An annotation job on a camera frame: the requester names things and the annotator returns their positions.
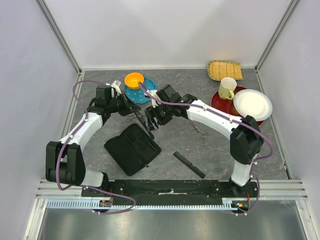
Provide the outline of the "black zippered tool case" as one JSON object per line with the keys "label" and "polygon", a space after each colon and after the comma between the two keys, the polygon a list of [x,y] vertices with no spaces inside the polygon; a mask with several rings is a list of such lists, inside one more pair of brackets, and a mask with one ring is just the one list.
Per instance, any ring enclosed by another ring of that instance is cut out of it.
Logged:
{"label": "black zippered tool case", "polygon": [[109,139],[104,148],[128,177],[147,167],[162,151],[136,123]]}

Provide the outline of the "black straight comb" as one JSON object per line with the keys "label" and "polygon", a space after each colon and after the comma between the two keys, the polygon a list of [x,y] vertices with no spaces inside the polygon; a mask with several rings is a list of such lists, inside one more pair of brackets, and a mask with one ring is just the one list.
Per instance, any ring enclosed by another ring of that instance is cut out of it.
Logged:
{"label": "black straight comb", "polygon": [[198,177],[204,179],[206,174],[202,172],[198,167],[196,167],[193,163],[191,163],[187,158],[185,158],[182,154],[176,151],[173,156],[177,158],[181,163],[183,163],[187,168],[189,168],[192,172],[194,172]]}

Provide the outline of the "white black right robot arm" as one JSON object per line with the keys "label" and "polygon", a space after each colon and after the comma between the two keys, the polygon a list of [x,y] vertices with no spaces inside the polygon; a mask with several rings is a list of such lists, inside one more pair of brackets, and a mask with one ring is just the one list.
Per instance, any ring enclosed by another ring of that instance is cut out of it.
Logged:
{"label": "white black right robot arm", "polygon": [[233,118],[191,94],[181,96],[169,84],[159,90],[148,90],[142,83],[139,86],[144,95],[151,99],[151,106],[145,109],[147,130],[157,130],[173,117],[182,117],[201,123],[229,140],[230,154],[234,159],[229,191],[235,197],[242,196],[251,179],[253,161],[264,144],[256,120],[251,116]]}

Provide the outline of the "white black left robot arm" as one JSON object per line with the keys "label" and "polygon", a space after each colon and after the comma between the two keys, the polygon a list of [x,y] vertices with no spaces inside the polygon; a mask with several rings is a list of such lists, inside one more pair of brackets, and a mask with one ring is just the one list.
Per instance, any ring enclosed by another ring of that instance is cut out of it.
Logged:
{"label": "white black left robot arm", "polygon": [[57,183],[62,189],[68,186],[92,186],[92,191],[99,197],[106,196],[110,185],[104,181],[105,174],[86,169],[83,150],[111,114],[127,116],[140,110],[141,107],[114,86],[97,86],[95,98],[84,108],[80,122],[59,141],[47,144],[46,180]]}

